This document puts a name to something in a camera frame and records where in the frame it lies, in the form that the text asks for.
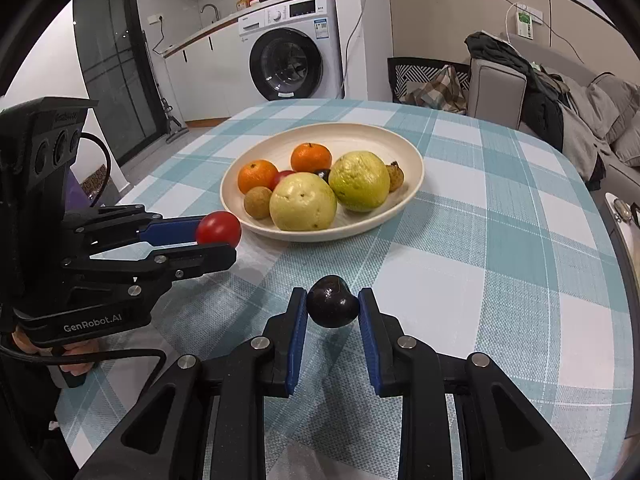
orange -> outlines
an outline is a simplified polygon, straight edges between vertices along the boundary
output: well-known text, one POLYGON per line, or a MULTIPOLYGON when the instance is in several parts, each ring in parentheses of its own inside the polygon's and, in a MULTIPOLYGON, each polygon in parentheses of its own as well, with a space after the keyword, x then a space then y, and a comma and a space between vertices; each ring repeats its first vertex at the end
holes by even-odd
POLYGON ((278 168, 268 160, 254 160, 243 166, 238 173, 238 187, 243 194, 258 186, 269 187, 278 168))
POLYGON ((291 153, 291 168, 309 173, 328 170, 331 168, 331 152, 322 144, 305 142, 291 153))

blue gripper pad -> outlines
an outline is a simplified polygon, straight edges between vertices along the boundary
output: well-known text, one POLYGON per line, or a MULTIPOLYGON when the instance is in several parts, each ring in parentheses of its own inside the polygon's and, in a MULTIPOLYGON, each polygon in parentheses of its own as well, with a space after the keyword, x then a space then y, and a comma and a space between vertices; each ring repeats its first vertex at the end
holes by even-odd
POLYGON ((302 349, 305 345, 306 334, 306 290, 300 296, 300 303, 296 312, 296 322, 293 327, 293 334, 289 343, 287 353, 287 393, 293 394, 300 378, 300 362, 302 361, 302 349))
POLYGON ((196 228, 202 218, 202 216, 189 216, 154 220, 144 231, 138 233, 138 239, 141 242, 148 242, 153 247, 194 242, 196 228))
POLYGON ((380 394, 382 386, 382 377, 380 375, 380 354, 378 345, 371 324, 371 316, 367 308, 366 292, 370 289, 362 289, 358 294, 360 302, 360 315, 358 316, 358 324, 360 325, 360 335, 362 336, 362 346, 364 347, 364 357, 367 361, 367 370, 369 371, 369 382, 376 393, 380 394))

dining table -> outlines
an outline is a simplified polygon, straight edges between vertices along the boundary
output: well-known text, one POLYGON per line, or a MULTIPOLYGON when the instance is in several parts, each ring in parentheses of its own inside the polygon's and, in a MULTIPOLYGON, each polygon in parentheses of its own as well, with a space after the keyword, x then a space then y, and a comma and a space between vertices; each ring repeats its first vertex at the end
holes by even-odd
MULTIPOLYGON (((164 218, 221 210, 220 182, 238 156, 269 136, 327 122, 380 126, 418 149, 424 181, 405 208, 368 232, 330 242, 286 242, 245 229, 229 270, 175 282, 150 325, 106 336, 101 348, 164 349, 169 364, 182 354, 222 356, 284 312, 294 287, 308 290, 337 274, 355 294, 372 287, 380 311, 436 352, 489 355, 590 477, 609 479, 632 398, 625 289, 583 181, 542 140, 430 108, 279 100, 199 136, 120 203, 164 218)), ((139 259, 151 250, 137 243, 97 257, 139 259)), ((82 386, 62 390, 57 421, 78 465, 132 408, 155 363, 101 362, 82 386)), ((449 395, 447 407, 454 476, 462 478, 449 395)), ((380 399, 370 386, 358 323, 328 329, 309 320, 295 393, 264 400, 267 478, 395 479, 401 419, 401 398, 380 399)))

camera lens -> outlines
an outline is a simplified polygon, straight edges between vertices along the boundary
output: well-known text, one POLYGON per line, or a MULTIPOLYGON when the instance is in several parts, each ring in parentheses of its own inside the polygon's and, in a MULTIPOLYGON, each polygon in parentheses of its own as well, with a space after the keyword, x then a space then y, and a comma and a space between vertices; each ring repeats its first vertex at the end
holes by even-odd
POLYGON ((42 172, 46 161, 47 161, 47 143, 43 142, 38 148, 38 152, 36 153, 36 160, 33 165, 33 169, 35 170, 36 174, 39 174, 42 172))
POLYGON ((53 164, 58 165, 65 155, 66 149, 66 130, 62 130, 56 140, 56 145, 53 148, 53 164))
POLYGON ((71 142, 69 142, 69 153, 73 153, 74 150, 78 147, 78 142, 80 141, 80 130, 74 131, 74 134, 71 136, 71 142))

white washing machine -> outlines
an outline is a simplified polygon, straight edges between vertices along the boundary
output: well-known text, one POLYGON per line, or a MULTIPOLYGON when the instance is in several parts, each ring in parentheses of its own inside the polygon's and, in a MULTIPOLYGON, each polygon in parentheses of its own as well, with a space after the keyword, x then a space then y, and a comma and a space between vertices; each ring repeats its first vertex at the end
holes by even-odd
POLYGON ((342 96, 335 0, 290 0, 238 20, 245 106, 342 96))

